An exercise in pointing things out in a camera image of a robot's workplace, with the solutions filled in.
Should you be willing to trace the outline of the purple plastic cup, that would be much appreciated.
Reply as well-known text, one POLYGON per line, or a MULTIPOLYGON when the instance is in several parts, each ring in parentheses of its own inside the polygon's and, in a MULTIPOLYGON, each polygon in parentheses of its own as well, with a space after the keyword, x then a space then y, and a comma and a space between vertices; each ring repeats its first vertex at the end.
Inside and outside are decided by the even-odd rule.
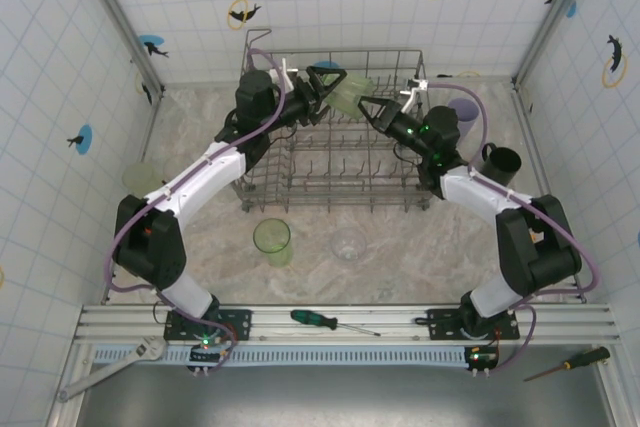
POLYGON ((462 142, 480 115, 479 106, 475 101, 467 98, 451 99, 447 106, 456 113, 458 119, 457 127, 460 134, 459 142, 462 142))

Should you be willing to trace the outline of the pale green textured cup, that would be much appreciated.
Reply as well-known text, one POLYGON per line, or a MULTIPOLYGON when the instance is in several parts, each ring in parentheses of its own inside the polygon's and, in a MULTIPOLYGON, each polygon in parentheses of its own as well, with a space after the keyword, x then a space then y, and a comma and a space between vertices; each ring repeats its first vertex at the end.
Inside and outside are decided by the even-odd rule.
POLYGON ((358 105, 363 96, 371 96, 374 91, 374 83, 368 77, 349 73, 326 97, 326 103, 333 109, 359 120, 363 117, 358 105))
POLYGON ((163 186, 161 176, 146 162, 136 162, 127 166, 122 174, 122 182, 124 187, 138 198, 144 198, 163 186))

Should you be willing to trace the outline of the black mug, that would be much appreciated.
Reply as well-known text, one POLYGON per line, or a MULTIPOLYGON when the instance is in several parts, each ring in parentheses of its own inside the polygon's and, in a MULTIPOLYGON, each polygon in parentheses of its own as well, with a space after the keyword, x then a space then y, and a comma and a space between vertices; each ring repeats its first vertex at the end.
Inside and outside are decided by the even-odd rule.
POLYGON ((479 172, 504 187, 512 182, 522 167, 522 159, 516 151, 494 143, 485 144, 481 156, 483 163, 479 172))

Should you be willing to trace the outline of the clear green tumbler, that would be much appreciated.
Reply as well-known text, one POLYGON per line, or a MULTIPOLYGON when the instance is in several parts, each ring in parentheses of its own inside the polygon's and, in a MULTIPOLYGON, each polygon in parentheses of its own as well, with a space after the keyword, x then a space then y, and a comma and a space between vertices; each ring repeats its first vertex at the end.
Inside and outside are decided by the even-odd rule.
POLYGON ((288 266, 293 259, 291 230, 284 220, 262 220, 254 229, 253 242, 273 267, 288 266))

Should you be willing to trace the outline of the blue oval shark sticker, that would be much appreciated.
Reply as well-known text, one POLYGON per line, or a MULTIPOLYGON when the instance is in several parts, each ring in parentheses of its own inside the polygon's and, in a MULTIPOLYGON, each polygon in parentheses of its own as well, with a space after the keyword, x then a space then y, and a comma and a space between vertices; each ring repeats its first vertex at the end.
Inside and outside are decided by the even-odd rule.
POLYGON ((138 37, 142 46, 146 49, 149 56, 161 56, 168 58, 169 53, 162 51, 161 47, 165 44, 163 37, 154 34, 143 34, 138 37))

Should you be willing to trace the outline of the blue oval fish sticker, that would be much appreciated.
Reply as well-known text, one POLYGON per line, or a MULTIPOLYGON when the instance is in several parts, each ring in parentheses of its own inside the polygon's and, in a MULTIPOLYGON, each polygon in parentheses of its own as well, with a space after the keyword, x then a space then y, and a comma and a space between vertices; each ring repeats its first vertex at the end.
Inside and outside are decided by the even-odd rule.
POLYGON ((81 156, 86 155, 89 152, 92 141, 93 129, 89 124, 84 124, 74 137, 66 140, 68 147, 74 148, 81 156))

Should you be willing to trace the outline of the black control board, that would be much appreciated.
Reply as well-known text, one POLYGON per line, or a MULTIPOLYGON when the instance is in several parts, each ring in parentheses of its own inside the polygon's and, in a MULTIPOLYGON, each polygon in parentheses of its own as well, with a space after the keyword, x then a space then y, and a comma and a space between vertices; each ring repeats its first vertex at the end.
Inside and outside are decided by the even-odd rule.
POLYGON ((489 376, 491 370, 499 363, 499 348, 494 345, 466 347, 464 350, 467 370, 473 377, 479 374, 489 376))
POLYGON ((225 355, 226 350, 216 343, 216 338, 203 335, 189 351, 187 368, 194 377, 208 376, 209 371, 216 367, 225 355))

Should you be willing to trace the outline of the black yellow screwdriver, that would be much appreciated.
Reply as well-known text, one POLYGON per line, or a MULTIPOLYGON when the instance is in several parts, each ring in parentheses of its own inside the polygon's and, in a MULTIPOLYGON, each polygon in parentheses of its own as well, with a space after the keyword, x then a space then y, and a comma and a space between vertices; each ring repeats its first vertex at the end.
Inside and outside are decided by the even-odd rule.
POLYGON ((534 374, 524 379, 524 382, 530 382, 539 378, 554 374, 560 371, 575 370, 578 368, 588 367, 590 365, 607 361, 611 357, 608 348, 601 346, 586 352, 578 353, 564 360, 561 364, 544 372, 534 374))

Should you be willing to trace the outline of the steel adjustable wrench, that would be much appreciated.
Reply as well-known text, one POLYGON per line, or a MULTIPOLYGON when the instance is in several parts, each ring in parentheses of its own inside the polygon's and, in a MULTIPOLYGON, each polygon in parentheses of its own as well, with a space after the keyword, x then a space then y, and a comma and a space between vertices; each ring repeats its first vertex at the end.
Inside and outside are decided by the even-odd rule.
POLYGON ((158 360, 164 354, 166 347, 167 343, 164 339, 156 337, 143 338, 142 341, 125 357, 106 365, 96 372, 93 372, 61 389, 57 395, 57 400, 59 402, 67 402, 71 398, 76 397, 89 388, 101 383, 139 361, 158 360))

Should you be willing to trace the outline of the aluminium frame post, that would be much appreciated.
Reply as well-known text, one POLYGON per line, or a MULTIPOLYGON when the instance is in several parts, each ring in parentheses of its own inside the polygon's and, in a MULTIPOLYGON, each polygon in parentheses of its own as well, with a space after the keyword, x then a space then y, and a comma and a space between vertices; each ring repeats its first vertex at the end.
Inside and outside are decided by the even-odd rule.
POLYGON ((566 18, 570 6, 575 0, 552 0, 542 24, 520 63, 516 74, 512 77, 512 85, 516 91, 524 86, 539 61, 552 36, 566 18))
POLYGON ((164 84, 153 67, 150 56, 140 43, 138 36, 129 22, 125 11, 118 0, 99 0, 108 18, 114 25, 122 42, 125 44, 131 62, 141 73, 144 83, 149 88, 154 102, 160 100, 164 94, 164 84))

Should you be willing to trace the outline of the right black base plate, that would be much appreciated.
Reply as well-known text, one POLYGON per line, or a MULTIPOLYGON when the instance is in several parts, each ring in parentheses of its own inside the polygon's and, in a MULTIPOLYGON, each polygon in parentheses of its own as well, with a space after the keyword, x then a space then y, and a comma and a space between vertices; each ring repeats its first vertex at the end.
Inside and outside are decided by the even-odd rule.
POLYGON ((428 309, 413 323, 428 329, 433 341, 490 341, 497 338, 518 340, 520 331, 514 314, 506 312, 484 318, 463 307, 428 309))

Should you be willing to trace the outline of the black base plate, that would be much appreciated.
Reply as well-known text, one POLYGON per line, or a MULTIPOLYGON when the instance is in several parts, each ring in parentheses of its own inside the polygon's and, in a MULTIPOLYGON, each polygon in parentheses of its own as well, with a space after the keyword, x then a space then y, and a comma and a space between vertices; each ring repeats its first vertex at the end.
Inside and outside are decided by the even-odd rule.
POLYGON ((413 323, 428 329, 433 341, 490 341, 497 338, 518 340, 520 331, 514 314, 506 312, 484 318, 463 307, 428 309, 413 323))
MULTIPOLYGON (((218 311, 215 322, 230 330, 236 340, 246 341, 249 339, 252 311, 248 309, 221 309, 218 311)), ((186 342, 216 337, 228 339, 225 331, 188 320, 175 311, 170 311, 167 314, 163 337, 167 341, 186 342)))

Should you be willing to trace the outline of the green handled screwdriver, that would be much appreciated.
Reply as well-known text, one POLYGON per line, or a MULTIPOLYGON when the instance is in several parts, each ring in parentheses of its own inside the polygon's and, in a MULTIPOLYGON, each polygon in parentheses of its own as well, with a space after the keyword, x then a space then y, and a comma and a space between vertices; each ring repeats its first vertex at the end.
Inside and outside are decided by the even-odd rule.
POLYGON ((361 327, 351 326, 344 323, 340 323, 335 317, 327 317, 323 314, 303 309, 294 309, 290 312, 290 317, 297 323, 307 326, 324 327, 332 331, 338 328, 347 329, 350 331, 362 333, 365 335, 381 337, 381 334, 361 327))

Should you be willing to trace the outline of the aluminium mounting rail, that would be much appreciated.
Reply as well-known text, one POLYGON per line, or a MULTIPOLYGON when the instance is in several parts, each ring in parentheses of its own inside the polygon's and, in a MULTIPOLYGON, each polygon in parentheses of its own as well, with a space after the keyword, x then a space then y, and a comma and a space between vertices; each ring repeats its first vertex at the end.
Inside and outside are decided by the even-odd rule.
MULTIPOLYGON (((379 337, 345 329, 331 331, 294 323, 291 305, 251 306, 251 328, 246 345, 405 345, 428 344, 430 336, 413 319, 428 305, 320 305, 312 309, 356 327, 379 332, 379 337)), ((617 345, 621 342, 610 307, 606 304, 536 304, 534 314, 516 313, 521 338, 500 341, 518 346, 530 328, 532 346, 617 345)), ((95 305, 82 308, 76 344, 132 344, 144 337, 160 337, 167 309, 143 304, 95 305)))

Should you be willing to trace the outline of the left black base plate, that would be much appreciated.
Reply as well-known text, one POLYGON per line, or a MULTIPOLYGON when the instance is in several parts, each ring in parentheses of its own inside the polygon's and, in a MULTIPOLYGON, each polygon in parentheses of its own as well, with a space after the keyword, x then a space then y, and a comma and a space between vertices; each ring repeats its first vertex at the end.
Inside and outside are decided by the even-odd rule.
MULTIPOLYGON (((246 341, 249 339, 252 311, 248 309, 221 309, 218 311, 215 322, 230 330, 236 340, 246 341)), ((163 337, 167 341, 186 342, 216 337, 228 339, 225 331, 188 320, 175 311, 170 311, 167 314, 163 337)))

